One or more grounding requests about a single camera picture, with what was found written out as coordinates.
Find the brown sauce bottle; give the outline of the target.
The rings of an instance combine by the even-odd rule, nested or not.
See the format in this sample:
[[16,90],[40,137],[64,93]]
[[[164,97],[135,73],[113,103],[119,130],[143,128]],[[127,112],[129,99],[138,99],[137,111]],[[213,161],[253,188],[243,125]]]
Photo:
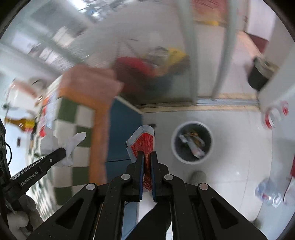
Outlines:
[[6,124],[13,124],[14,126],[17,126],[19,129],[21,129],[24,132],[31,132],[34,129],[35,121],[33,119],[10,119],[6,117],[4,119],[4,122]]

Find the white tissue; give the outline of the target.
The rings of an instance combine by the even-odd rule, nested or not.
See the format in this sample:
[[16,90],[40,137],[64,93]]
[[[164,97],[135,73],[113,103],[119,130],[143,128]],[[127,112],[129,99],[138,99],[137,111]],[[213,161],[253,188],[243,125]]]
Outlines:
[[41,155],[49,155],[58,148],[63,148],[65,150],[65,157],[59,160],[55,166],[71,167],[74,165],[74,161],[72,160],[72,152],[85,139],[85,137],[86,132],[76,133],[73,137],[68,137],[65,143],[60,145],[58,143],[58,138],[53,135],[53,130],[46,128],[46,135],[41,138],[40,142]]

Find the crushed clear plastic bottle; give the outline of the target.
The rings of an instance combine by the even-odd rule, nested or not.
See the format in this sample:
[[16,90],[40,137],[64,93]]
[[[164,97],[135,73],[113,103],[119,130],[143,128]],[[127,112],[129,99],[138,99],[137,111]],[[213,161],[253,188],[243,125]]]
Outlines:
[[270,178],[266,178],[259,183],[255,189],[255,195],[263,203],[268,206],[273,206],[274,208],[277,208],[282,202],[282,195]]

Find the small red snack packet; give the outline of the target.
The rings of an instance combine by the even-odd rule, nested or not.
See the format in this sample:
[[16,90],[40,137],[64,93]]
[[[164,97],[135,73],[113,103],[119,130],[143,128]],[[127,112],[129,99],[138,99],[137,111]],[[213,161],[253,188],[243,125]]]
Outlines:
[[131,162],[136,162],[139,151],[142,151],[145,160],[143,163],[143,187],[148,191],[152,190],[151,170],[150,170],[150,154],[154,151],[155,131],[148,125],[140,126],[133,135],[126,141],[126,149]]

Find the large red food bag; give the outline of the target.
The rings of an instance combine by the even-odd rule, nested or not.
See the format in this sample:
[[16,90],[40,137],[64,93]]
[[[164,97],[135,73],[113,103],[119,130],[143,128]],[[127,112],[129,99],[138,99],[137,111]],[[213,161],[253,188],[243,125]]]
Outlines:
[[53,129],[53,121],[55,120],[56,101],[58,95],[56,92],[49,93],[43,101],[41,116],[39,119],[39,136],[43,138],[46,135],[46,128]]

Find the black pot on floor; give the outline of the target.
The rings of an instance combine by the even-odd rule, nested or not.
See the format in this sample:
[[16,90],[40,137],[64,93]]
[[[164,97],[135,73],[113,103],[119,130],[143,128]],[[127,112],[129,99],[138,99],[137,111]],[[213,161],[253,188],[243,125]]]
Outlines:
[[253,66],[247,78],[248,84],[251,88],[259,92],[278,69],[279,67],[277,65],[262,57],[256,56],[253,59]]

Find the white trash bin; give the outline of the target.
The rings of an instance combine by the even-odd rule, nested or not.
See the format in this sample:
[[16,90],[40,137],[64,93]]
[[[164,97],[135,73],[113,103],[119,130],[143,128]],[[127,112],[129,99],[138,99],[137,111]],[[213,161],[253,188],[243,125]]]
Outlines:
[[199,121],[187,121],[179,125],[171,137],[174,156],[185,164],[205,162],[213,150],[213,134]]

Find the green checkered tablecloth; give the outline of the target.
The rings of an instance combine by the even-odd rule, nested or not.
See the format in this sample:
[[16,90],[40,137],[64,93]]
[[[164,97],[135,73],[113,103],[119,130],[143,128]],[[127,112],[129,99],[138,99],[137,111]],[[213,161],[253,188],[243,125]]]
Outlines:
[[46,196],[53,205],[64,205],[88,183],[107,182],[110,108],[122,83],[106,76],[64,75],[46,88],[40,155],[57,148],[66,157],[49,171]]

